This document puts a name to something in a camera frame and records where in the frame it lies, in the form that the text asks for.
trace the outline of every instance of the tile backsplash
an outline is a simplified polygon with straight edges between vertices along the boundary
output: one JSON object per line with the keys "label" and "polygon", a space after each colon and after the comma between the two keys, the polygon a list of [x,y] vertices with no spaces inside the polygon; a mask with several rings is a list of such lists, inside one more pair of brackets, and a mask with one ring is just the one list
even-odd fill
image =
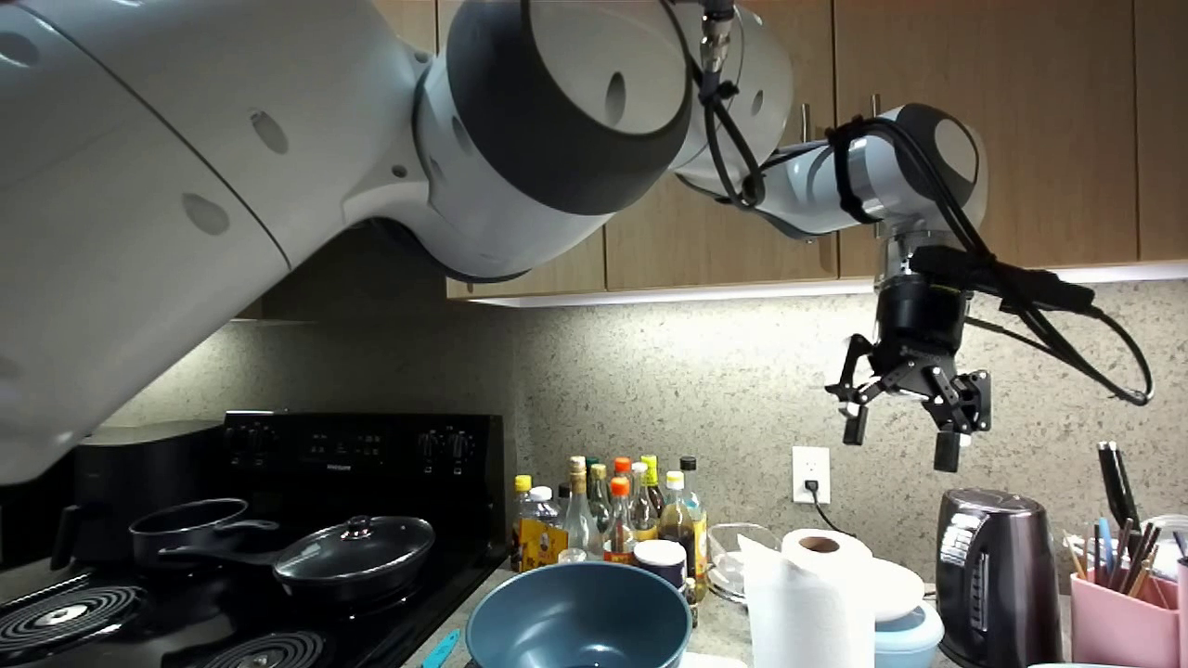
{"label": "tile backsplash", "polygon": [[[1096,443],[1117,436],[1138,513],[1188,513],[1188,282],[1097,285],[1142,344],[1155,400],[1129,409],[997,334],[964,330],[962,370],[993,377],[993,431],[931,470],[931,418],[881,397],[861,450],[824,384],[871,298],[498,313],[441,301],[441,273],[382,236],[340,236],[123,405],[107,425],[217,418],[228,405],[498,412],[507,466],[564,477],[568,451],[697,455],[714,518],[817,523],[790,506],[790,446],[832,450],[832,518],[931,574],[939,492],[993,486],[1054,532],[1105,513]],[[993,324],[993,301],[973,301]],[[1058,320],[1126,384],[1138,370],[1088,320]]]}

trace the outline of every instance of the paper towel roll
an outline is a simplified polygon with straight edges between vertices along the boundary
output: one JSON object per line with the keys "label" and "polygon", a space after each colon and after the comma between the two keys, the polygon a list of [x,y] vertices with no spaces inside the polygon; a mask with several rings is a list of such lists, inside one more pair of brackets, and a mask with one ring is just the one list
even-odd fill
{"label": "paper towel roll", "polygon": [[871,668],[876,617],[863,595],[871,554],[837,532],[790,532],[783,554],[747,543],[752,668]]}

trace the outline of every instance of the cup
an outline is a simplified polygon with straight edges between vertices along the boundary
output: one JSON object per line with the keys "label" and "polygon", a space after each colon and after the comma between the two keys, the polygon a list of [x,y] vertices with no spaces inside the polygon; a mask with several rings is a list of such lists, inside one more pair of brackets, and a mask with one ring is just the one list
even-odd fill
{"label": "cup", "polygon": [[1179,617],[1171,581],[1142,580],[1138,595],[1121,595],[1088,580],[1069,580],[1074,661],[1105,663],[1179,663]]}
{"label": "cup", "polygon": [[668,538],[633,543],[631,561],[633,561],[633,569],[652,572],[663,581],[671,581],[676,590],[681,590],[685,554],[678,543],[668,543]]}

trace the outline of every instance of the gas burner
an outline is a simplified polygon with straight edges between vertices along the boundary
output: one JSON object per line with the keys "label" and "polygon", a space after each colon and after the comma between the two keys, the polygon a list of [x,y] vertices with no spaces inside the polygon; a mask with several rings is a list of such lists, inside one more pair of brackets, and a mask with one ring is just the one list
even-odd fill
{"label": "gas burner", "polygon": [[236,644],[225,644],[199,668],[313,668],[324,644],[324,634],[313,629],[256,634]]}
{"label": "gas burner", "polygon": [[137,587],[76,587],[33,598],[0,617],[0,655],[16,661],[60,642],[112,634],[137,600]]}

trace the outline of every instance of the spice bottle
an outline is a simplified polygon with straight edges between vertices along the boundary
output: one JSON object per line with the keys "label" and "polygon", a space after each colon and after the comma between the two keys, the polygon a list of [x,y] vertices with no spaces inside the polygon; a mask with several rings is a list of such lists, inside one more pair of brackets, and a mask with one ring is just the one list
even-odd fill
{"label": "spice bottle", "polygon": [[610,532],[600,556],[610,564],[631,564],[633,554],[633,532],[631,532],[631,477],[612,476],[610,477]]}

